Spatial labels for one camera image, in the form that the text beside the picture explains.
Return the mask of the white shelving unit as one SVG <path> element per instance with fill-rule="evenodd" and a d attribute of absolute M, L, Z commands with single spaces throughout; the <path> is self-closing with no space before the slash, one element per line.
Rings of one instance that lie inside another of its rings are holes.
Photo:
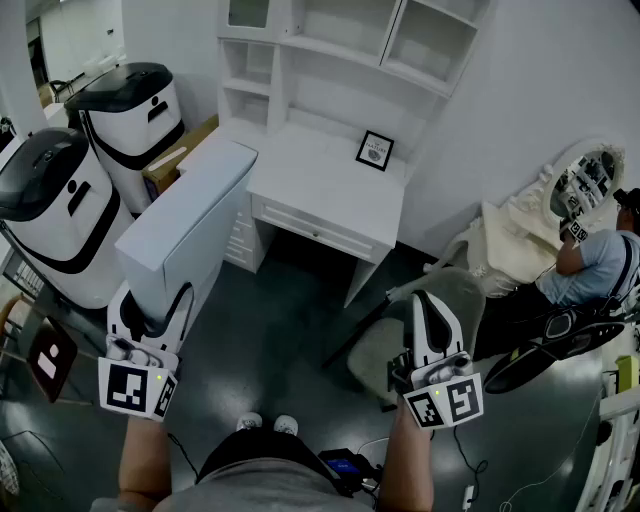
<path fill-rule="evenodd" d="M 282 130 L 409 181 L 497 0 L 218 0 L 221 124 L 255 144 Z"/>

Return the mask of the black framed picture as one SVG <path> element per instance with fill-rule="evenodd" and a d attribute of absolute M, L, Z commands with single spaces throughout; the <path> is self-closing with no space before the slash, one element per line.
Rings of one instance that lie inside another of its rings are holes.
<path fill-rule="evenodd" d="M 357 151 L 355 160 L 366 166 L 385 172 L 393 147 L 394 141 L 392 139 L 368 130 Z"/>

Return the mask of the white furniture frame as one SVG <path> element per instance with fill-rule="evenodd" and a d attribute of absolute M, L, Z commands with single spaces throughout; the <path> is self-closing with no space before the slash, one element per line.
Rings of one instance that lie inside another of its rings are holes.
<path fill-rule="evenodd" d="M 599 434 L 575 512 L 622 512 L 640 471 L 640 385 L 601 400 Z"/>

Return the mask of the black office chair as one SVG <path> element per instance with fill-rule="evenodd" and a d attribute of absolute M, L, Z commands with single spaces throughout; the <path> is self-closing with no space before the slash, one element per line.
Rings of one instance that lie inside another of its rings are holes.
<path fill-rule="evenodd" d="M 488 394 L 511 392 L 554 363 L 582 355 L 613 340 L 640 321 L 640 299 L 600 297 L 584 304 L 548 303 L 534 283 L 487 301 L 476 334 L 476 361 L 498 355 L 484 378 Z"/>

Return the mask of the black device with blue screen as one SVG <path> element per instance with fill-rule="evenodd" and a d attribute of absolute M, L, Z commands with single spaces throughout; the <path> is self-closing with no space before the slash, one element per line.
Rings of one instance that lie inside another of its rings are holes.
<path fill-rule="evenodd" d="M 343 448 L 321 451 L 318 457 L 337 475 L 335 483 L 344 496 L 352 498 L 358 492 L 373 495 L 378 490 L 382 467 L 372 466 L 362 454 Z"/>

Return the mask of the person's right forearm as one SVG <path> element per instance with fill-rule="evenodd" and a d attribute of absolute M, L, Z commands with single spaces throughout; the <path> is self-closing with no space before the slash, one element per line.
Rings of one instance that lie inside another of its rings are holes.
<path fill-rule="evenodd" d="M 378 512 L 432 512 L 431 431 L 416 423 L 400 398 L 389 436 Z"/>

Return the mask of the wooden stool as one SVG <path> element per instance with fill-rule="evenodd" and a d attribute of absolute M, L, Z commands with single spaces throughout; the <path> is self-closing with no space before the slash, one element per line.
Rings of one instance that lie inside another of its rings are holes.
<path fill-rule="evenodd" d="M 0 401 L 9 398 L 11 382 L 30 372 L 25 335 L 34 301 L 19 293 L 0 307 Z"/>

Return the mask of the brown cardboard box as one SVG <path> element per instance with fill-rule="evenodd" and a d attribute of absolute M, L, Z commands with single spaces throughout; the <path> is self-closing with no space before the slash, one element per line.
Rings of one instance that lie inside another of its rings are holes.
<path fill-rule="evenodd" d="M 180 177 L 178 165 L 218 126 L 219 116 L 215 114 L 180 137 L 142 170 L 143 183 L 151 202 L 154 202 Z"/>

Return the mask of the person's left forearm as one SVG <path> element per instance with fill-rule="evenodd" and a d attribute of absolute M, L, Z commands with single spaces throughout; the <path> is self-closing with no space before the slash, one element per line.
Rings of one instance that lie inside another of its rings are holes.
<path fill-rule="evenodd" d="M 145 511 L 172 493 L 169 438 L 162 423 L 128 418 L 118 486 L 122 502 Z"/>

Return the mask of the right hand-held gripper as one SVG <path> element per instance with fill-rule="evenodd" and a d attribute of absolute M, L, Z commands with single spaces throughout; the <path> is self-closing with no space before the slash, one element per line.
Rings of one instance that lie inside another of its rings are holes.
<path fill-rule="evenodd" d="M 408 352 L 390 361 L 389 389 L 402 396 L 421 429 L 451 428 L 482 416 L 481 374 L 474 371 L 469 354 L 460 352 L 457 317 L 423 290 L 413 293 L 412 312 L 415 367 Z"/>

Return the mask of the dark brown square panel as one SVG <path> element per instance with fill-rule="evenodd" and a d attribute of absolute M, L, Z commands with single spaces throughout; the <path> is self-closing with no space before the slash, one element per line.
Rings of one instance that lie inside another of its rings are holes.
<path fill-rule="evenodd" d="M 47 316 L 34 335 L 27 364 L 36 384 L 55 403 L 78 355 L 78 348 L 62 325 Z"/>

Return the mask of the yellow-green box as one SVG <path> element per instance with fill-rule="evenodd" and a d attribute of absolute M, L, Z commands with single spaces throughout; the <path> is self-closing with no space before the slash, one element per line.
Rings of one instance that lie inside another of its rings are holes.
<path fill-rule="evenodd" d="M 615 363 L 617 367 L 617 394 L 631 390 L 640 385 L 640 360 L 637 356 L 619 356 Z"/>

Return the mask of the grey cushioned chair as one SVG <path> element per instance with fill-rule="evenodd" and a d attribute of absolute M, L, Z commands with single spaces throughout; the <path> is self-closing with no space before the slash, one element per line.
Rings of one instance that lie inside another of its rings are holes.
<path fill-rule="evenodd" d="M 423 290 L 441 299 L 461 325 L 463 348 L 472 359 L 476 334 L 486 305 L 480 280 L 458 267 L 432 270 L 425 276 L 394 287 L 356 326 L 349 339 L 323 364 L 328 368 L 342 355 L 356 380 L 378 398 L 381 410 L 395 408 L 397 392 L 389 389 L 389 362 L 408 352 L 413 360 L 413 293 Z"/>

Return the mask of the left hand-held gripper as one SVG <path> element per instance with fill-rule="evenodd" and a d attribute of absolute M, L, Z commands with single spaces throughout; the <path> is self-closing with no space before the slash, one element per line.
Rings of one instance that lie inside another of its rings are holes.
<path fill-rule="evenodd" d="M 130 288 L 116 291 L 107 307 L 106 356 L 98 359 L 102 408 L 164 421 L 178 385 L 174 353 L 186 337 L 193 304 L 194 289 L 186 283 L 164 321 L 150 328 Z"/>

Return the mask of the white ornate vanity table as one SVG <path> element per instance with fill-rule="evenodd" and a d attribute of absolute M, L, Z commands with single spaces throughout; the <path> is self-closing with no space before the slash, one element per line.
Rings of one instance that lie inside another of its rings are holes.
<path fill-rule="evenodd" d="M 583 215 L 589 235 L 602 227 L 615 209 L 613 194 L 624 175 L 622 146 L 602 137 L 581 140 L 545 164 L 531 185 L 502 205 L 484 201 L 480 215 L 423 271 L 460 266 L 480 280 L 488 297 L 505 296 L 555 264 L 562 218 Z"/>

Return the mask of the person's grey shirt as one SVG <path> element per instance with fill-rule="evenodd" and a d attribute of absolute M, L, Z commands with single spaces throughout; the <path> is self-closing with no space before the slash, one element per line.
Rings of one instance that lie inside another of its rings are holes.
<path fill-rule="evenodd" d="M 152 512 L 373 512 L 329 479 L 284 459 L 252 459 L 214 471 Z"/>

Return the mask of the person's black shorts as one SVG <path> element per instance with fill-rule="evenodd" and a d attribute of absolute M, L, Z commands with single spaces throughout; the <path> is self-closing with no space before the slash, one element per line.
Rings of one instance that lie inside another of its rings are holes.
<path fill-rule="evenodd" d="M 330 472 L 300 438 L 262 427 L 241 429 L 229 435 L 209 455 L 195 483 L 200 483 L 215 470 L 253 459 L 278 459 L 305 466 L 321 475 L 340 492 Z"/>

